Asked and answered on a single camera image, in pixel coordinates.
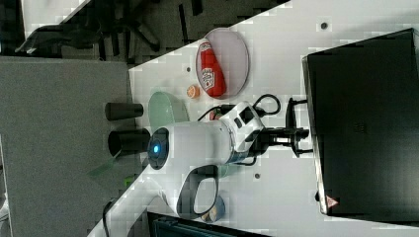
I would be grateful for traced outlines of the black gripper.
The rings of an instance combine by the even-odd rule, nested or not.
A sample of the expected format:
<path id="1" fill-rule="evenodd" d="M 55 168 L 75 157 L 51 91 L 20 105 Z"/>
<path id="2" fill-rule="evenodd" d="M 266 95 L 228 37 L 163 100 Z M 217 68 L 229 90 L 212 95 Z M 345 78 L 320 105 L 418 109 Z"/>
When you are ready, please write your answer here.
<path id="1" fill-rule="evenodd" d="M 262 155 L 270 146 L 276 145 L 289 147 L 289 136 L 286 128 L 264 128 L 255 140 L 255 154 Z"/>

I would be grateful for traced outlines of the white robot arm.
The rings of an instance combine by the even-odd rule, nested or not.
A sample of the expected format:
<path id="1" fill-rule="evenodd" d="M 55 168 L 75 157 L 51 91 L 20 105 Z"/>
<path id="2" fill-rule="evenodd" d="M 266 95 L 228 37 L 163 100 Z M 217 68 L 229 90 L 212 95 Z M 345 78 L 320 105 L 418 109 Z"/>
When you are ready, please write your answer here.
<path id="1" fill-rule="evenodd" d="M 161 187 L 160 195 L 179 217 L 199 218 L 204 215 L 195 210 L 200 182 L 218 181 L 221 165 L 257 157 L 274 145 L 303 154 L 298 143 L 309 131 L 296 125 L 295 105 L 289 103 L 284 127 L 264 126 L 261 118 L 268 113 L 241 102 L 216 120 L 175 122 L 156 129 L 148 144 L 148 171 Z"/>

